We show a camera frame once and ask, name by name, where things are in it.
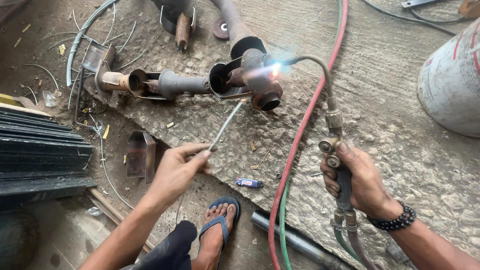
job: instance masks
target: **black cable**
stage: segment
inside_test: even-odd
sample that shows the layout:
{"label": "black cable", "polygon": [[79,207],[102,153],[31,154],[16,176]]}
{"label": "black cable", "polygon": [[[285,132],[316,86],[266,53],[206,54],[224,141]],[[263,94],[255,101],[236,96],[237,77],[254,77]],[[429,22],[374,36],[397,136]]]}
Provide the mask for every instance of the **black cable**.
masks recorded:
{"label": "black cable", "polygon": [[464,22],[464,21],[468,20],[465,17],[462,17],[462,18],[458,18],[458,19],[450,20],[450,21],[434,21],[434,20],[429,20],[427,18],[424,18],[424,17],[420,16],[420,14],[418,14],[415,10],[413,10],[413,8],[409,8],[408,10],[410,11],[410,13],[415,18],[417,18],[419,20],[422,20],[422,21],[432,23],[432,24],[454,24],[454,23],[460,23],[460,22]]}
{"label": "black cable", "polygon": [[455,32],[452,32],[452,31],[450,31],[450,30],[448,30],[448,29],[446,29],[446,28],[443,28],[443,27],[441,27],[441,26],[438,26],[438,25],[435,25],[435,24],[432,24],[432,23],[429,23],[429,22],[426,22],[426,21],[423,21],[423,20],[418,20],[418,19],[413,19],[413,18],[408,18],[408,17],[396,15],[396,14],[393,14],[393,13],[391,13],[391,12],[388,12],[388,11],[386,11],[386,10],[383,10],[383,9],[375,6],[374,4],[368,2],[368,0],[362,0],[362,1],[364,1],[367,5],[371,6],[372,8],[380,11],[381,13],[387,14],[387,15],[392,16],[392,17],[394,17],[394,18],[401,19],[401,20],[405,20],[405,21],[410,21],[410,22],[421,23],[421,24],[430,26],[430,27],[432,27],[432,28],[438,29],[438,30],[440,30],[440,31],[443,31],[443,32],[445,32],[445,33],[447,33],[447,34],[451,34],[451,35],[453,35],[453,36],[456,36],[456,33],[455,33]]}

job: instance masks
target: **beaded bracelet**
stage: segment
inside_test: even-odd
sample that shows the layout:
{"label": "beaded bracelet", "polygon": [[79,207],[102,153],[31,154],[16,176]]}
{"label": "beaded bracelet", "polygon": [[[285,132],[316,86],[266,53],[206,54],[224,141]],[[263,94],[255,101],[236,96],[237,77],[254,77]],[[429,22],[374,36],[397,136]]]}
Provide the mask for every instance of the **beaded bracelet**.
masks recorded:
{"label": "beaded bracelet", "polygon": [[417,214],[412,208],[405,206],[402,202],[399,203],[403,207],[403,214],[398,216],[398,218],[392,221],[386,221],[382,219],[373,219],[367,217],[368,221],[370,221],[370,223],[377,229],[387,232],[405,229],[407,226],[410,226],[415,221]]}

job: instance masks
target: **blue flip-flop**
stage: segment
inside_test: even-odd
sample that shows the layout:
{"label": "blue flip-flop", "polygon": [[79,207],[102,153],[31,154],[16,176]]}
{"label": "blue flip-flop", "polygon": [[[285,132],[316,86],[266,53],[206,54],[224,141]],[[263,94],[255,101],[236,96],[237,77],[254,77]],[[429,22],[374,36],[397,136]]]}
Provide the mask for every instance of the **blue flip-flop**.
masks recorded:
{"label": "blue flip-flop", "polygon": [[[237,207],[237,214],[235,215],[235,219],[233,220],[233,225],[235,225],[237,223],[239,215],[240,215],[240,203],[236,198],[234,198],[232,196],[222,196],[222,197],[214,200],[213,203],[208,207],[208,209],[212,209],[213,206],[218,207],[219,205],[224,204],[224,203],[228,203],[228,205],[234,204]],[[212,227],[213,225],[218,224],[218,223],[220,223],[222,225],[223,246],[222,246],[222,253],[220,254],[220,261],[218,263],[218,268],[217,268],[218,270],[220,269],[220,263],[222,262],[223,249],[224,249],[225,245],[227,244],[227,240],[228,240],[227,221],[225,220],[226,216],[227,216],[227,213],[225,213],[225,215],[223,215],[223,216],[216,217],[216,218],[212,219],[211,221],[209,221],[207,224],[205,224],[202,227],[202,229],[200,230],[200,234],[198,236],[198,241],[200,241],[200,238],[202,237],[202,234],[204,234],[204,232],[206,230],[210,229],[210,227]]]}

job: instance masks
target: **foot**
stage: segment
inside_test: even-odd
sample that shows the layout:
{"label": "foot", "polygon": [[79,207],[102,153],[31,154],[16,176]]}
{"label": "foot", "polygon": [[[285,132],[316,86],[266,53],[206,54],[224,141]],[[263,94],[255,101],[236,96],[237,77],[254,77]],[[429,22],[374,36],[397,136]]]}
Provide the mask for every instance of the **foot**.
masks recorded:
{"label": "foot", "polygon": [[[228,233],[230,233],[237,214],[237,208],[234,204],[224,203],[207,210],[204,225],[216,217],[225,215],[225,213],[227,214],[225,220],[227,221]],[[220,262],[223,244],[222,225],[217,223],[202,234],[200,252],[197,258],[192,260],[192,270],[216,270]]]}

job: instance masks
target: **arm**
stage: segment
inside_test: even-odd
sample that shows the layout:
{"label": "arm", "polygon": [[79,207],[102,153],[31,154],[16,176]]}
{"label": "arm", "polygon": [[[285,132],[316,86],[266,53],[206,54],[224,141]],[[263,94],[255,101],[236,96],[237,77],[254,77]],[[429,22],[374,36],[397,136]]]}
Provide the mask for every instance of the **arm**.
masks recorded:
{"label": "arm", "polygon": [[[337,154],[352,172],[351,202],[354,208],[369,217],[388,221],[403,213],[402,206],[385,190],[380,172],[367,153],[341,143]],[[340,186],[334,180],[335,171],[327,166],[325,158],[321,169],[327,191],[337,197]],[[476,259],[432,232],[418,219],[405,229],[390,232],[390,235],[420,270],[480,269]]]}
{"label": "arm", "polygon": [[133,264],[160,215],[187,190],[195,173],[212,174],[209,146],[186,144],[165,151],[147,193],[79,270],[116,270]]}

